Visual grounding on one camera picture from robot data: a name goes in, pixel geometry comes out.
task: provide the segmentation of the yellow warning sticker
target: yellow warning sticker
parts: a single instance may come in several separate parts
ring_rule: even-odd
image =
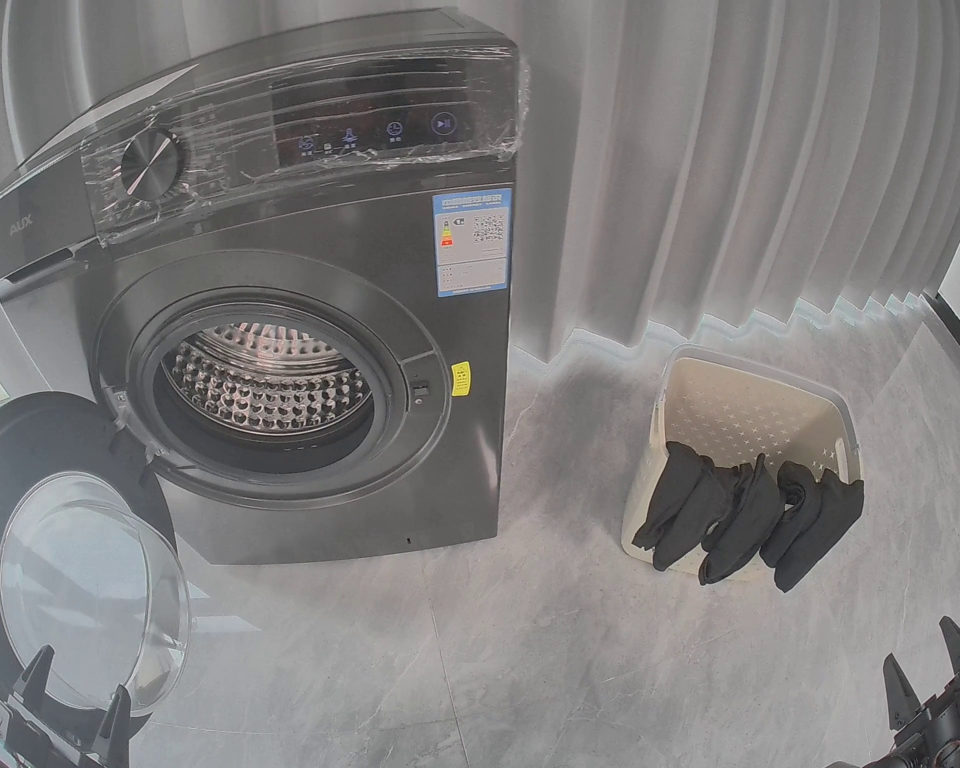
[[[463,397],[470,394],[470,363],[454,363],[450,366],[453,371],[453,396]]]

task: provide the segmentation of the beige plastic basket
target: beige plastic basket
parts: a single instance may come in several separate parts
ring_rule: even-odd
[[[634,546],[654,488],[666,467],[667,441],[686,443],[733,467],[767,456],[774,477],[785,461],[804,464],[820,478],[829,467],[844,482],[863,478],[863,464],[847,403],[834,390],[758,363],[694,345],[677,347],[663,373],[647,445],[627,498],[621,543],[631,557],[653,561],[653,550]],[[671,568],[697,573],[697,547]],[[750,581],[767,570],[759,556],[732,579]]]

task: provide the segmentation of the washing machine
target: washing machine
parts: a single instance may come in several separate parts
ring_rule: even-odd
[[[46,721],[135,729],[185,652],[177,537],[279,564],[495,536],[522,80],[458,12],[330,22],[138,84],[9,180],[0,692],[51,644]],[[37,606],[128,556],[160,608],[125,626],[167,641],[91,699]]]

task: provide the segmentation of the robotic arm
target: robotic arm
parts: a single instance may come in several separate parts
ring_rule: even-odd
[[[896,731],[890,754],[863,768],[960,768],[960,628],[940,619],[953,678],[944,692],[921,704],[894,655],[883,660],[890,730]],[[828,768],[855,768],[835,762]]]

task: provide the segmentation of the control panel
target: control panel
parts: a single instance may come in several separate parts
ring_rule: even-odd
[[[306,60],[182,93],[81,146],[97,236],[122,242],[318,175],[508,158],[518,80],[516,49],[491,45]]]
[[[273,83],[279,164],[469,142],[467,74],[457,64],[409,59]]]

